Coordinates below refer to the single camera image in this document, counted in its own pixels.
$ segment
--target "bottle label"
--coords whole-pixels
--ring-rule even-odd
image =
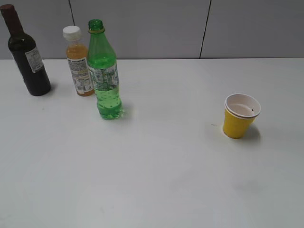
[[[28,59],[28,64],[32,69],[33,73],[36,73],[43,67],[42,59],[40,57],[37,46],[33,50],[25,52],[24,54]]]
[[[92,80],[87,68],[86,57],[79,59],[67,58],[71,69],[76,91],[80,94],[93,90]]]
[[[106,69],[95,69],[89,66],[94,89],[108,91],[118,86],[117,64]]]

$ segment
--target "white bottle cap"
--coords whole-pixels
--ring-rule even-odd
[[[80,28],[75,25],[65,27],[62,30],[62,32],[63,32],[63,37],[67,41],[75,41],[75,40],[79,40],[81,38]]]

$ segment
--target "barcode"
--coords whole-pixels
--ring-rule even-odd
[[[86,87],[85,87],[85,86],[77,86],[77,89],[78,89],[78,90],[85,91],[85,90],[86,90]]]

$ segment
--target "bottle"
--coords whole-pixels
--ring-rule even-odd
[[[87,48],[80,41],[80,28],[77,26],[65,27],[63,29],[63,37],[68,41],[66,57],[77,94],[80,96],[90,96],[94,93],[94,89],[87,67]]]
[[[101,20],[89,21],[89,33],[88,65],[97,97],[97,108],[102,118],[115,119],[122,112],[116,54],[105,37]]]
[[[0,10],[10,32],[9,50],[16,61],[29,93],[33,96],[46,94],[50,91],[51,84],[34,39],[24,33],[13,5],[2,5]]]

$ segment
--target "orange juice bottle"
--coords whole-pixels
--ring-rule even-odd
[[[63,29],[63,37],[68,41],[66,57],[77,94],[80,96],[90,96],[94,93],[94,89],[86,60],[88,51],[80,40],[80,28],[77,26],[65,27]]]

